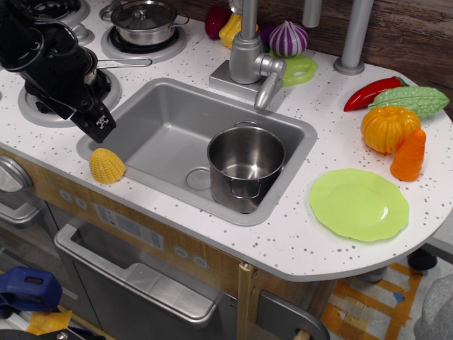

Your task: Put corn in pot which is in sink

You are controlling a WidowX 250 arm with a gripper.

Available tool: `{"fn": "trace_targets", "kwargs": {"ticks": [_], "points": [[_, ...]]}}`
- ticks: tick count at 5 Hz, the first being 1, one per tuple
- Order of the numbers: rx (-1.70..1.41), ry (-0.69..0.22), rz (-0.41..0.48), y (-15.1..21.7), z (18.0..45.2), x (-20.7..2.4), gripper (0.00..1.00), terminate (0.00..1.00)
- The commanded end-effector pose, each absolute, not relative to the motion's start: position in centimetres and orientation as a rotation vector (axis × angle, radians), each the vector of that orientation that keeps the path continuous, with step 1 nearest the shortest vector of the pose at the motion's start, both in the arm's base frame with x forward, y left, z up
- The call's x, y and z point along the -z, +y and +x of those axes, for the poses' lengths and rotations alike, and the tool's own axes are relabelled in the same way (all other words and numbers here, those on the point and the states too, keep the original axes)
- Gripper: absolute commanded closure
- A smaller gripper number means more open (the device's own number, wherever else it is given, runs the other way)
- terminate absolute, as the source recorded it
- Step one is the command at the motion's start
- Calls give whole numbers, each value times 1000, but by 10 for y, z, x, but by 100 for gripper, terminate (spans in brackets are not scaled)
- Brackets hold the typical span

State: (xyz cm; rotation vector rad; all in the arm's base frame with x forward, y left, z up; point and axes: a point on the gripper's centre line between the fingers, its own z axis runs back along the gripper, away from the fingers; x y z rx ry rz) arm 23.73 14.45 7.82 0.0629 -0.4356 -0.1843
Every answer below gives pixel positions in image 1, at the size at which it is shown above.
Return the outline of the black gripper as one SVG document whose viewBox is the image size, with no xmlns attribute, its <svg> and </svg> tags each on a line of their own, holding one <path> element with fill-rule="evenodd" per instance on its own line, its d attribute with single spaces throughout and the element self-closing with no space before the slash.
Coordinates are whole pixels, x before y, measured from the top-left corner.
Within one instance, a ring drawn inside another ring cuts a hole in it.
<svg viewBox="0 0 453 340">
<path fill-rule="evenodd" d="M 106 77 L 98 74 L 94 84 L 84 82 L 90 52 L 85 47 L 76 47 L 65 55 L 54 51 L 28 67 L 23 77 L 25 92 L 36 97 L 41 113 L 49 111 L 71 120 L 101 143 L 116 128 L 116 122 L 102 102 L 108 90 Z"/>
</svg>

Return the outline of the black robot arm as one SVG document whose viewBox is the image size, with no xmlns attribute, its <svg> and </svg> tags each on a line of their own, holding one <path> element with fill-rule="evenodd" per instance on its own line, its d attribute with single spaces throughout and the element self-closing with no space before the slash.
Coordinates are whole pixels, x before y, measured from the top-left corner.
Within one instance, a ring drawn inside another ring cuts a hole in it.
<svg viewBox="0 0 453 340">
<path fill-rule="evenodd" d="M 19 73 L 29 94 L 95 142 L 115 128 L 100 99 L 106 80 L 97 74 L 95 56 L 65 23 L 36 18 L 20 1 L 2 1 L 1 67 Z"/>
</svg>

